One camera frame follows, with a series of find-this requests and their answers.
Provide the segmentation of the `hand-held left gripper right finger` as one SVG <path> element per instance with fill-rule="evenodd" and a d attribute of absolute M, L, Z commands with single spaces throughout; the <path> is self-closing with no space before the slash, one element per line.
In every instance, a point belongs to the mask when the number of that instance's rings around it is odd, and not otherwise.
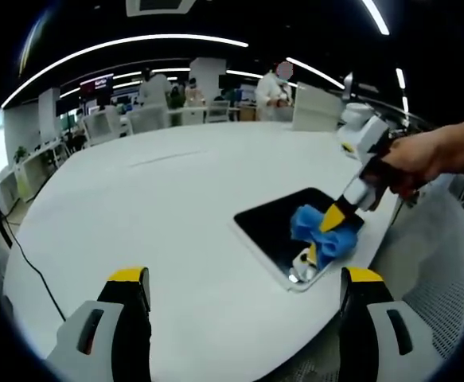
<path fill-rule="evenodd" d="M 341 269 L 340 381 L 428 381 L 443 363 L 431 327 L 368 268 Z"/>

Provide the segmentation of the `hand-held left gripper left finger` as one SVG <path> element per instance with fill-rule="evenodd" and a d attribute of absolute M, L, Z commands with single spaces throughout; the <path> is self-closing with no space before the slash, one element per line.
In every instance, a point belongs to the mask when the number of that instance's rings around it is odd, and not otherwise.
<path fill-rule="evenodd" d="M 150 381 L 147 267 L 116 271 L 57 331 L 47 356 L 61 381 Z"/>

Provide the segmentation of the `person's right hand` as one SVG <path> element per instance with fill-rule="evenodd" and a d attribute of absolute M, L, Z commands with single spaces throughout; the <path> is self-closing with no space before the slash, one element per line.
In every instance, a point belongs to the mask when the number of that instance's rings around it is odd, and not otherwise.
<path fill-rule="evenodd" d="M 397 139 L 381 160 L 402 173 L 390 189 L 408 199 L 422 185 L 446 172 L 446 138 L 432 131 Z"/>

